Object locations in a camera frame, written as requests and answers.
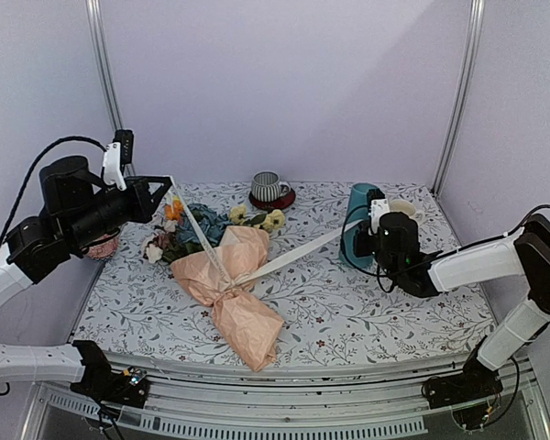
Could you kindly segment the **cream ribbon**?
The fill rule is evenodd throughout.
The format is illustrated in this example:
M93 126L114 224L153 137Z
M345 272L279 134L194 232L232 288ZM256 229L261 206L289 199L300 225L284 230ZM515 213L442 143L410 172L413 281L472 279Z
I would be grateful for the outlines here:
M279 270L343 235L343 229L338 227L268 262L269 235L266 232L253 227L233 226L225 232L226 244L212 247L188 202L182 202L183 212L203 250L172 262L171 272L180 283L200 275L205 281L215 281L221 292Z

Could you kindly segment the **flower bouquet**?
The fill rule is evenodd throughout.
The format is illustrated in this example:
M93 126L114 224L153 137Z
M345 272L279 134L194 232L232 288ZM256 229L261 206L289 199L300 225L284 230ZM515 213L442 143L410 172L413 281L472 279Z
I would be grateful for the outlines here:
M150 264L170 266L173 279L206 308L217 333L257 372L276 359L283 319L250 292L253 280L243 280L266 264L269 232L247 222L244 205L235 214L237 220L203 203L185 206L174 196L140 253Z

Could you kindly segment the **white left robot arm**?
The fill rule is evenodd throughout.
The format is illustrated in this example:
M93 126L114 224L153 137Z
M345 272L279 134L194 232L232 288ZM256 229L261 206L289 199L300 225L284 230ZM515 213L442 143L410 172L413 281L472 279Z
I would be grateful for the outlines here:
M71 257L82 258L127 223L147 224L172 186L168 177L98 177L83 156L58 159L39 173L44 206L0 243L0 307L47 278ZM135 368L115 372L90 340L59 346L0 344L0 383L67 382L97 403L142 408L149 381Z

